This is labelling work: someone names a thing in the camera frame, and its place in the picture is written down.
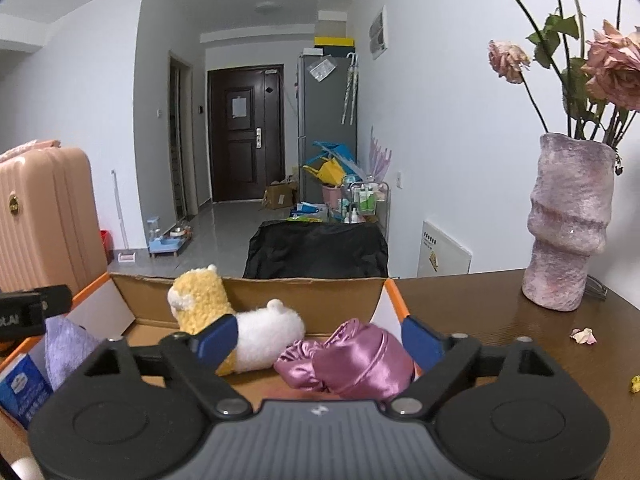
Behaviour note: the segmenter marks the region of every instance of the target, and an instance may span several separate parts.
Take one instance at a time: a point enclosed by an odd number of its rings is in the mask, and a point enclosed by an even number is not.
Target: metal screw
[[[241,415],[249,405],[242,399],[222,399],[216,404],[216,410],[222,415]]]
[[[422,403],[412,397],[402,397],[391,403],[391,409],[400,415],[415,415],[422,409]]]

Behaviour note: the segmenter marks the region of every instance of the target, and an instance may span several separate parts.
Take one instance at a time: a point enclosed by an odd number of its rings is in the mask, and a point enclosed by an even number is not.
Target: ribbed gray surface
[[[194,459],[166,477],[214,479],[471,477],[446,461],[424,427],[389,420],[373,402],[271,401],[251,420],[218,425]]]

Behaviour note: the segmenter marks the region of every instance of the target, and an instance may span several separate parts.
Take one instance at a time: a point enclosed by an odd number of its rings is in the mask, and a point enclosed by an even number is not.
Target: suitcase
[[[89,160],[78,148],[32,150],[0,164],[0,289],[66,284],[107,270]]]

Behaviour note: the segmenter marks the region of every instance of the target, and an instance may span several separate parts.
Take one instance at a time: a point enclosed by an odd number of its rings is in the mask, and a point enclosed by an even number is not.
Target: textured ceramic vase
[[[536,237],[522,291],[539,306],[580,305],[590,256],[604,250],[616,153],[606,144],[545,134],[528,228]]]

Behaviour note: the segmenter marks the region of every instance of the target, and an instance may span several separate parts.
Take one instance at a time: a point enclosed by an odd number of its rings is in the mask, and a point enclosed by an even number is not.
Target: black chair
[[[249,243],[244,277],[388,278],[388,248],[377,225],[264,222]]]

